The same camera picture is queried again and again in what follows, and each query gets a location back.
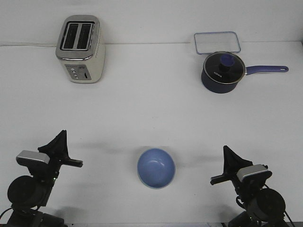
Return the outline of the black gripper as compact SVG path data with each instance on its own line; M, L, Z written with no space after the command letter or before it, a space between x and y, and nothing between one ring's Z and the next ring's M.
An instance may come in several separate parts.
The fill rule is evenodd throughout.
M50 158L49 163L47 164L45 181L51 187L54 186L62 165L79 168L83 166L82 160L72 159L69 156L66 130L62 130L48 144L39 147L38 151L46 154Z
M211 177L210 184L215 185L226 181L231 181L237 195L252 196L261 190L266 180L272 176L269 170L267 173L249 176L240 182L237 177L237 172L245 167L252 166L252 161L245 160L232 151L227 145L223 146L223 174Z

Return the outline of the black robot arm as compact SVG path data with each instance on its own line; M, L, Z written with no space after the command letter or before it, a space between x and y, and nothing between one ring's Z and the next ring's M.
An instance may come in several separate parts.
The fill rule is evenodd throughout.
M244 209L228 222L229 227L287 227L286 204L282 195L266 185L272 176L267 165L253 164L223 146L223 173L211 177L215 185L231 181L237 194L236 203Z
M82 167L83 161L68 154L67 131L62 130L38 151L23 150L16 156L20 166L28 168L29 175L16 178L8 188L12 214L8 227L64 227L64 219L40 212L47 205L61 166Z

